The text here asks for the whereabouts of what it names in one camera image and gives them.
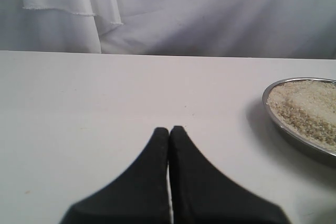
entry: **metal plate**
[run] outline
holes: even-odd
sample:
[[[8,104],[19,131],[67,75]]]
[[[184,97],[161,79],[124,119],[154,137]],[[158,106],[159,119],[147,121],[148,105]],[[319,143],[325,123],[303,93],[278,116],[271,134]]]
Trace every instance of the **metal plate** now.
[[[319,161],[323,164],[326,164],[328,166],[336,167],[336,152],[330,151],[326,148],[323,148],[315,143],[312,143],[308,139],[298,135],[288,127],[286,127],[272,112],[271,108],[267,104],[268,96],[272,89],[278,85],[282,85],[285,82],[294,82],[294,81],[321,81],[321,82],[328,82],[328,83],[334,83],[336,85],[335,80],[329,80],[329,79],[320,79],[320,78],[291,78],[291,79],[285,79],[281,81],[277,81],[264,91],[262,95],[262,103],[264,104],[264,107],[272,119],[272,121],[275,123],[277,129],[281,133],[281,135],[284,137],[284,139],[291,144],[293,147],[301,151],[302,153],[306,154],[307,156],[315,159],[316,161]]]

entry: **table surface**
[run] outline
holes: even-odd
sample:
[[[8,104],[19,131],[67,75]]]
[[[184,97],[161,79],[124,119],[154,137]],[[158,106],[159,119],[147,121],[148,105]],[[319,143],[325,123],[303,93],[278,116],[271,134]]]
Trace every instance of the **table surface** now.
[[[224,174],[292,223],[334,223],[336,170],[283,141],[261,103],[336,61],[0,51],[0,221],[58,223],[120,175],[153,129],[182,125]]]

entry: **uncooked rice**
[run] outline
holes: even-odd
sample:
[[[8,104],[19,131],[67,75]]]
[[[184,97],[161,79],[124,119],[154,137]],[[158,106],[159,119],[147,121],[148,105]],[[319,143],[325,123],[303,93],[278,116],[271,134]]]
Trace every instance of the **uncooked rice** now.
[[[267,104],[292,131],[336,152],[336,84],[285,82],[271,90]]]

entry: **white curtain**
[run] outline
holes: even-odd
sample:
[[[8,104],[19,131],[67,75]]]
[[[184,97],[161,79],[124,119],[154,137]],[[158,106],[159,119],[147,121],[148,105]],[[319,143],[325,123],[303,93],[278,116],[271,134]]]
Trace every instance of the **white curtain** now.
[[[99,37],[121,25],[117,0],[23,0],[41,50],[100,53]]]

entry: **white cloth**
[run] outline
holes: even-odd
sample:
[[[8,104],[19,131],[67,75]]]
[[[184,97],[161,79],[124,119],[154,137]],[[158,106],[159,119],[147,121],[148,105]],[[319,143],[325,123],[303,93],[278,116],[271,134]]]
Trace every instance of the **white cloth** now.
[[[336,0],[118,0],[115,54],[332,58]]]
[[[117,0],[23,0],[36,12],[41,50],[101,52],[99,36],[121,25]]]

